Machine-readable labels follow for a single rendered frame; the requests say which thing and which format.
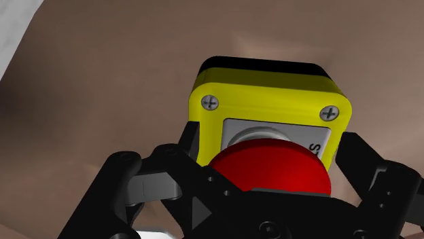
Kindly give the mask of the yellow box with red button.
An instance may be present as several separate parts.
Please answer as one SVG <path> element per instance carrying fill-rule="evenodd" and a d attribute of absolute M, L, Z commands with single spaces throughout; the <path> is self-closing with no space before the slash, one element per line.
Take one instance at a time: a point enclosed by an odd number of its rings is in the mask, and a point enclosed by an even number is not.
<path fill-rule="evenodd" d="M 229 56 L 202 63 L 188 102 L 199 125 L 196 162 L 243 191 L 329 196 L 328 170 L 351 115 L 319 65 Z"/>

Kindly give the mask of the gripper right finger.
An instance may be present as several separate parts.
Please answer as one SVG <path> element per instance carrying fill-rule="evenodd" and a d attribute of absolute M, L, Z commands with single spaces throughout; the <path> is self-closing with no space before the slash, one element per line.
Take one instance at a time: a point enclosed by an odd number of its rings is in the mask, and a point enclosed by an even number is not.
<path fill-rule="evenodd" d="M 403 239 L 406 222 L 424 232 L 424 178 L 382 158 L 355 132 L 342 134 L 335 161 L 361 203 L 353 239 Z"/>

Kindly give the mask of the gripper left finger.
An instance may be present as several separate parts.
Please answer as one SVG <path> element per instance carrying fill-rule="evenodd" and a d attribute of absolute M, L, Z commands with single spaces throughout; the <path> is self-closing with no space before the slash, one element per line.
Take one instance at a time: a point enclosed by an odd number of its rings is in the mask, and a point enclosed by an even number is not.
<path fill-rule="evenodd" d="M 141 239 L 133 223 L 145 203 L 156 200 L 183 239 L 243 239 L 243 221 L 228 200 L 240 190 L 194 161 L 199 131 L 199 122 L 188 122 L 177 144 L 160 145 L 148 158 L 111 154 L 58 239 Z"/>

